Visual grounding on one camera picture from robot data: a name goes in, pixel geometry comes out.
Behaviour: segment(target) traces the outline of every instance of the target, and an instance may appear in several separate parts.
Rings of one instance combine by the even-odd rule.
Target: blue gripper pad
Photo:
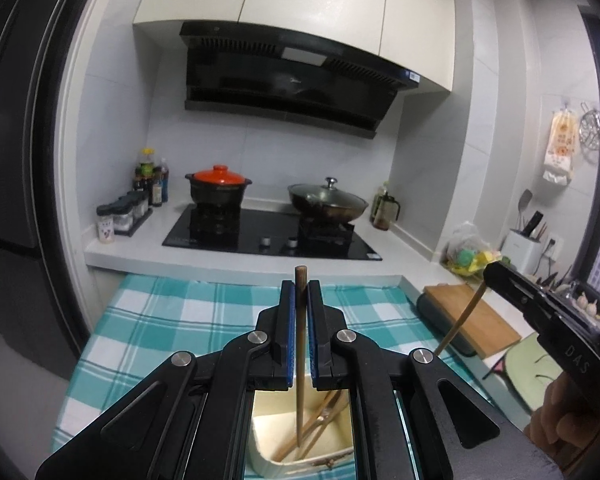
[[[294,367],[296,366],[296,285],[289,291],[289,333],[286,345],[286,385],[294,384]]]
[[[317,342],[315,340],[314,332],[314,310],[311,305],[311,295],[309,294],[309,287],[307,286],[306,291],[306,316],[308,325],[308,336],[309,336],[309,368],[311,369],[311,382],[316,387],[316,381],[318,378],[318,363],[316,362]]]

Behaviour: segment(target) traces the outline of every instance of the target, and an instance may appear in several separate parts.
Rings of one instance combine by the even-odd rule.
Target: dark gray refrigerator
[[[87,0],[0,0],[0,332],[69,378],[88,339],[56,217],[62,71]]]

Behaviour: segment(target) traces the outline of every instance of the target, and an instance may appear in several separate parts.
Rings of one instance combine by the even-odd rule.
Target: human hand
[[[564,372],[544,393],[542,407],[535,410],[525,435],[551,458],[560,451],[560,441],[586,448],[600,430],[600,416],[593,413]]]

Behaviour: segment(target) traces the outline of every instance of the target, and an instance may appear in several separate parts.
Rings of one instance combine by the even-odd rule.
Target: floor
[[[14,352],[0,336],[0,446],[28,479],[49,456],[67,385]]]

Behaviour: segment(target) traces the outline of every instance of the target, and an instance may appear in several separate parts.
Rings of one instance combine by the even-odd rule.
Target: range hood vent
[[[420,76],[343,43],[251,23],[184,22],[189,110],[256,114],[372,138]]]

